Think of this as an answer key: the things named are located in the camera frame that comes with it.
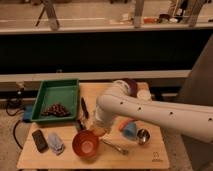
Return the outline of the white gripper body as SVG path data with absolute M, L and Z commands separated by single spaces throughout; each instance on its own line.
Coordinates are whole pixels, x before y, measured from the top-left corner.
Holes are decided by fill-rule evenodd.
M 94 118 L 89 130 L 93 132 L 95 129 L 104 129 L 106 131 L 106 134 L 109 134 L 111 132 L 111 127 L 112 127 L 111 121 L 98 120 L 98 119 Z

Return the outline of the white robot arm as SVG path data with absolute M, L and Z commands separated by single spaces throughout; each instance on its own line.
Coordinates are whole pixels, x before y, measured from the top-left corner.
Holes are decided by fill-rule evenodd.
M 176 130 L 213 144 L 213 107 L 132 97 L 134 84 L 116 80 L 97 98 L 93 123 L 110 130 L 117 115 Z

